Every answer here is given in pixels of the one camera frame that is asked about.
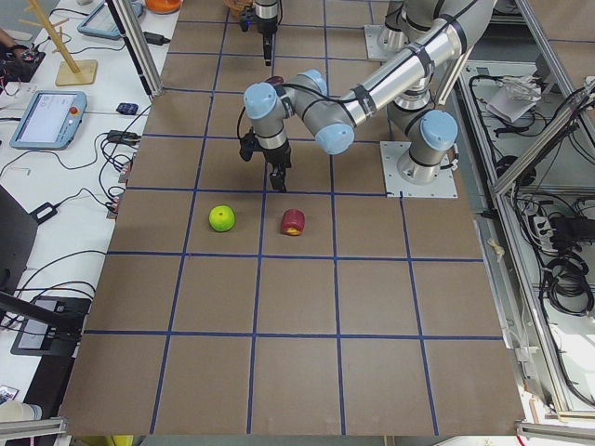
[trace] orange object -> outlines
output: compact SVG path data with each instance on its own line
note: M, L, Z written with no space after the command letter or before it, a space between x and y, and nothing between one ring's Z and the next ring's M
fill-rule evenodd
M289 209L281 219L281 233L285 235L301 235L306 226L306 217L298 209Z
M169 14L176 12L182 4L182 0L146 0L146 7L157 14Z

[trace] wooden base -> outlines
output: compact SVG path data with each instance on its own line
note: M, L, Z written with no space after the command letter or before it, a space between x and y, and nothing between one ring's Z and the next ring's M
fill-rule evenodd
M56 86L89 85L95 82L95 75L97 74L96 60L77 60L76 65L81 69L80 72L72 72L66 62L59 65Z

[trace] tablet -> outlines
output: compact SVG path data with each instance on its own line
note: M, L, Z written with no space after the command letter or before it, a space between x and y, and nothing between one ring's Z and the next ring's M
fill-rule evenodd
M38 91L10 145L15 149L62 150L73 140L85 108L82 91Z
M132 10L137 17L140 17L143 11L143 6L138 2L131 2ZM83 22L76 27L76 30L81 34L93 35L95 37L103 37L105 39L118 40L120 38L120 31L113 21L110 9L101 2Z

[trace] person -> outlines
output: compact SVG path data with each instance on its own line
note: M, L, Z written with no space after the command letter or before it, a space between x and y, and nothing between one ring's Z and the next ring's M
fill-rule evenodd
M20 59L28 49L25 45L19 45L6 31L0 29L0 59L7 60L10 55Z

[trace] white mounting plate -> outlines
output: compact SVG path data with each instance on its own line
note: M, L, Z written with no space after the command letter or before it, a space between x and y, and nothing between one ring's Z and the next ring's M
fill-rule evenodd
M458 197L456 194L455 180L452 170L441 170L440 174L430 184L418 186L404 180L397 171L397 161L403 153L409 149L410 142L381 141L380 154L382 155L382 168L384 170L384 184L387 189L387 197L399 198L450 198ZM444 157L444 164L448 164L448 158Z
M384 62L394 56L394 53L385 51L378 44L378 37L382 33L384 25L364 25L365 49L368 52L369 60Z

